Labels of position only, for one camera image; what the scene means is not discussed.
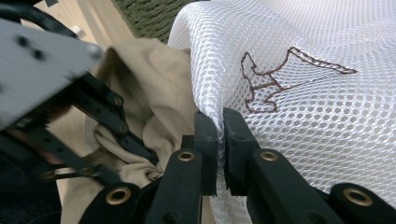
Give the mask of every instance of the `folded fabric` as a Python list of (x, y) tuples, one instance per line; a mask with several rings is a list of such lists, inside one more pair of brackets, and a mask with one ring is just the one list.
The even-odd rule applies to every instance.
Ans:
[[(136, 39), (108, 49), (96, 77), (123, 97), (131, 132), (156, 152), (159, 163), (155, 166), (127, 152), (102, 125), (89, 130), (99, 149), (86, 160), (117, 170), (124, 182), (145, 187), (163, 174), (170, 155), (180, 148), (182, 135), (193, 134), (197, 108), (192, 100), (190, 53), (155, 39)], [(68, 180), (62, 223), (78, 223), (102, 188), (89, 178)]]

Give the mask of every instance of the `white mesh fabric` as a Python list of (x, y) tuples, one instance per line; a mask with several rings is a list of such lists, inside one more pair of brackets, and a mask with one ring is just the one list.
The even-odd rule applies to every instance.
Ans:
[[(191, 48), (194, 100), (220, 135), (222, 108), (236, 109), (312, 186), (352, 182), (395, 206), (394, 15), (393, 0), (198, 2), (169, 45)], [(249, 223), (222, 179), (216, 221)]]

